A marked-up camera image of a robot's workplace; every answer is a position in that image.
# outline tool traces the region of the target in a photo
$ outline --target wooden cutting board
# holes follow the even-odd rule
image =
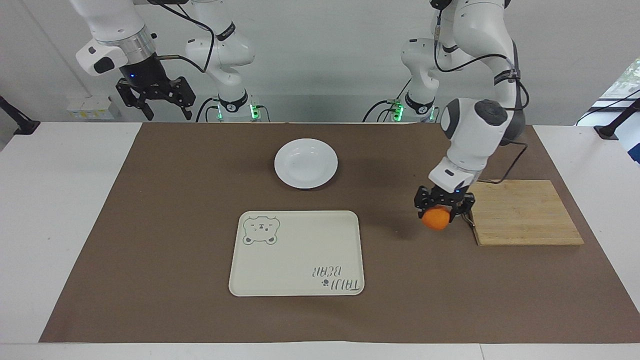
[[[551,181],[476,183],[471,192],[480,246],[584,244]]]

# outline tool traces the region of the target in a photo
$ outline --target black cable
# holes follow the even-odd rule
[[[164,60],[184,60],[190,64],[192,64],[196,69],[198,69],[198,71],[200,71],[201,73],[204,73],[205,70],[203,68],[201,68],[198,64],[196,64],[193,60],[186,58],[182,55],[160,55],[157,57],[158,60],[164,61]]]
[[[469,66],[469,65],[471,65],[471,64],[473,64],[473,63],[475,63],[475,62],[477,62],[477,61],[480,61],[480,60],[483,60],[483,59],[487,59],[487,58],[503,58],[503,59],[505,59],[505,60],[508,60],[508,59],[509,59],[508,57],[506,57],[506,56],[504,56],[504,55],[502,55],[502,54],[487,54],[487,55],[482,55],[482,56],[480,56],[479,58],[475,58],[475,59],[473,59],[473,60],[470,60],[470,61],[468,61],[468,62],[466,62],[466,63],[464,63],[464,64],[462,64],[462,65],[460,65],[460,66],[458,66],[458,67],[455,67],[455,68],[453,68],[453,69],[447,69],[447,70],[445,70],[445,69],[443,69],[443,68],[441,68],[441,67],[440,67],[440,64],[438,64],[438,52],[437,52],[437,47],[434,47],[434,48],[433,48],[433,56],[436,58],[436,61],[435,61],[435,63],[436,63],[436,67],[437,67],[437,68],[438,68],[438,70],[440,70],[441,72],[454,72],[454,71],[458,71],[458,70],[462,69],[463,67],[467,67],[467,66]]]
[[[183,13],[184,15],[186,15],[186,16],[190,19],[191,17],[189,16],[189,14],[188,14],[186,11],[184,11],[184,8],[182,7],[182,5],[180,5],[180,4],[177,4],[177,5],[178,5],[178,7],[180,8],[180,10],[182,10],[182,13]]]
[[[499,181],[489,181],[489,180],[478,180],[478,183],[487,183],[487,184],[501,184],[506,178],[507,176],[509,176],[509,173],[511,172],[511,170],[513,169],[514,166],[516,166],[516,164],[518,163],[518,160],[520,160],[520,158],[522,157],[522,155],[524,154],[525,151],[527,151],[527,149],[529,148],[529,144],[523,143],[523,142],[509,142],[512,143],[514,145],[521,145],[524,146],[524,148],[522,149],[522,151],[520,151],[520,154],[518,154],[518,156],[516,156],[515,160],[513,160],[511,166],[507,169],[507,172],[504,173],[504,176],[502,177],[502,179],[500,179]]]
[[[271,122],[271,116],[269,116],[269,109],[267,109],[264,105],[258,105],[255,107],[256,109],[264,109],[267,112],[267,121]]]
[[[584,114],[584,115],[583,115],[583,116],[578,120],[578,122],[576,122],[576,123],[575,123],[575,126],[578,126],[578,124],[580,124],[580,121],[582,121],[582,119],[586,118],[587,116],[589,116],[589,115],[591,115],[591,114],[593,114],[593,113],[597,113],[597,112],[598,112],[598,111],[600,111],[600,110],[604,110],[604,109],[610,108],[611,106],[614,106],[615,104],[618,104],[619,102],[622,102],[622,101],[624,101],[624,100],[627,100],[628,98],[632,97],[633,95],[635,95],[635,94],[637,94],[637,93],[639,93],[639,92],[640,92],[640,90],[636,90],[635,92],[631,93],[631,95],[627,96],[627,97],[626,97],[626,98],[624,98],[624,99],[620,99],[620,100],[618,100],[618,101],[614,102],[613,104],[609,104],[609,105],[607,105],[607,106],[605,106],[605,107],[603,107],[603,108],[599,108],[599,109],[593,110],[593,111],[592,111],[592,112],[590,112],[590,113]]]
[[[524,105],[522,105],[522,107],[520,108],[506,108],[505,110],[507,111],[522,111],[527,106],[529,106],[529,92],[527,91],[527,88],[524,87],[524,84],[521,83],[520,80],[516,80],[516,86],[518,87],[518,91],[522,90],[524,94],[527,96],[527,102],[525,102]]]
[[[161,8],[165,9],[166,11],[168,11],[168,12],[170,12],[170,13],[176,15],[176,16],[179,16],[179,17],[183,18],[184,20],[190,21],[190,22],[192,22],[192,23],[194,23],[194,24],[196,24],[198,26],[201,26],[201,27],[205,28],[208,32],[211,33],[211,46],[209,47],[209,55],[207,55],[207,62],[205,62],[204,68],[202,68],[202,72],[207,71],[207,67],[209,67],[209,62],[211,61],[211,54],[213,54],[213,42],[216,39],[216,33],[214,33],[213,30],[209,26],[207,26],[206,24],[203,24],[200,21],[192,19],[188,15],[185,16],[185,15],[175,11],[174,9],[170,8],[169,6],[166,6],[163,3],[158,3],[158,2],[156,2],[156,0],[148,0],[148,1],[150,3],[152,3],[152,4],[154,4],[154,5],[160,6]]]
[[[371,106],[371,108],[369,109],[369,111],[367,111],[367,114],[364,115],[364,118],[362,119],[362,122],[366,122],[367,121],[367,117],[369,117],[369,114],[371,114],[371,112],[377,108],[378,106],[382,105],[382,104],[386,104],[387,101],[386,100],[382,100],[382,101],[378,101],[376,102],[373,106]]]
[[[198,115],[196,115],[196,122],[200,121],[200,115],[202,114],[202,112],[204,111],[204,107],[210,102],[210,101],[219,101],[218,99],[214,99],[213,97],[208,98],[207,100],[205,100],[202,105],[200,105],[200,109],[198,110]]]
[[[384,109],[380,112],[380,114],[378,114],[378,118],[376,119],[376,122],[380,122],[380,117],[382,116],[382,114],[387,113],[387,115],[389,115],[390,112],[393,112],[393,110],[391,109]],[[385,119],[382,120],[382,122],[386,122],[387,121],[387,116],[385,116]]]
[[[402,88],[402,90],[400,90],[400,92],[398,93],[398,96],[396,96],[396,100],[400,99],[400,96],[406,90],[407,86],[409,86],[409,83],[411,83],[411,79],[409,79],[409,81],[407,81],[406,84],[404,84],[404,87]],[[394,109],[394,105],[391,104],[391,106],[389,106],[389,110],[393,110],[393,109]],[[386,122],[388,116],[389,116],[389,113],[385,115],[385,120],[382,120],[382,122]]]
[[[218,106],[217,105],[216,106],[210,106],[204,111],[204,120],[206,122],[209,122],[209,110],[211,110],[211,109],[216,109],[217,110]]]

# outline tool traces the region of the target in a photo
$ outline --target white tray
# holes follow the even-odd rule
[[[229,290],[238,297],[358,295],[358,217],[351,211],[249,211],[240,217]]]

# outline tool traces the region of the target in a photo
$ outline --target green light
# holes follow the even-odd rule
[[[255,109],[255,106],[253,104],[249,104],[249,107],[251,108],[251,116],[253,117],[253,119],[258,119],[260,117],[260,112]]]
[[[397,104],[397,108],[396,108],[396,112],[394,113],[394,121],[395,122],[400,122],[402,121],[402,114],[404,113],[404,106],[402,104],[396,103]]]

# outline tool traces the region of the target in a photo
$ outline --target bear drawing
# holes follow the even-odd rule
[[[256,241],[263,241],[273,245],[278,241],[276,232],[280,227],[280,221],[275,217],[248,218],[244,221],[243,227],[244,238],[242,242],[245,245],[251,245]]]

